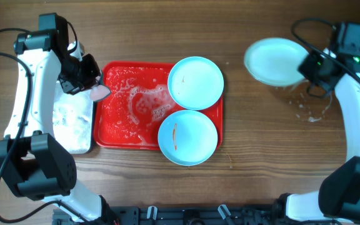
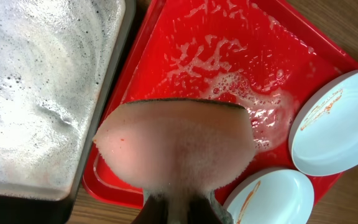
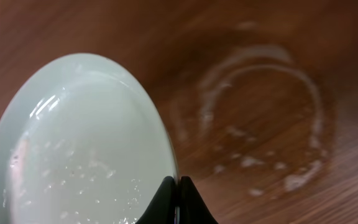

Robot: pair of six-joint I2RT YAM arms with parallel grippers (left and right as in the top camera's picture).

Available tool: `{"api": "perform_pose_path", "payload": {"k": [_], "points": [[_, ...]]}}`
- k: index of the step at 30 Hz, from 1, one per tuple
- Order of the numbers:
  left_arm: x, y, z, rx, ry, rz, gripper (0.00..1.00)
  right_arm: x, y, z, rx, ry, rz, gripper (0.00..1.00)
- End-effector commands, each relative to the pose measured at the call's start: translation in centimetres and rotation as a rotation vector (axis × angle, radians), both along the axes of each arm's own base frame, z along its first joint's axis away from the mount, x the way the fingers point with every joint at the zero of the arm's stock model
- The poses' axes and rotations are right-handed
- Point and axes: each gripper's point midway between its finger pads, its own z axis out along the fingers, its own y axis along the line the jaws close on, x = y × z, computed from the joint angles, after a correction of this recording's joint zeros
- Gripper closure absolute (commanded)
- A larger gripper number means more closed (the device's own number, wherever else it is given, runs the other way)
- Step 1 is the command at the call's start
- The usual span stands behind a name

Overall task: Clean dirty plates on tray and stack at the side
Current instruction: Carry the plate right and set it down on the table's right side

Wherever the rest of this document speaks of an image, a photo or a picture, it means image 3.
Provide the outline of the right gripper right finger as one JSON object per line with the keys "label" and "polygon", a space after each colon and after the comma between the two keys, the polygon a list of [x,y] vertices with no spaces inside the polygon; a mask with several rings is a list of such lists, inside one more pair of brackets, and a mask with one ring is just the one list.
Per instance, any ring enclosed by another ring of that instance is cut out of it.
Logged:
{"label": "right gripper right finger", "polygon": [[180,217],[182,224],[218,224],[209,212],[193,181],[188,176],[180,179]]}

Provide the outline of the light blue plate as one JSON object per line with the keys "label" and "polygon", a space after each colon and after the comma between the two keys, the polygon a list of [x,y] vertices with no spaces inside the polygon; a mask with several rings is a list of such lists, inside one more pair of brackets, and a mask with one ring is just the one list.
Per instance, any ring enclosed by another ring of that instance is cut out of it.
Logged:
{"label": "light blue plate", "polygon": [[0,223],[135,223],[176,174],[149,95],[99,55],[46,64],[0,119]]}

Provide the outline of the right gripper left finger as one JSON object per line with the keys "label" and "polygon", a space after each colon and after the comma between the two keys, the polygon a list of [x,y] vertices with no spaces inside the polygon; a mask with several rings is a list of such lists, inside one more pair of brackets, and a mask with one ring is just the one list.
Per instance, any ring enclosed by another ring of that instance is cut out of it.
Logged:
{"label": "right gripper left finger", "polygon": [[166,176],[136,224],[174,224],[176,197],[175,179]]}

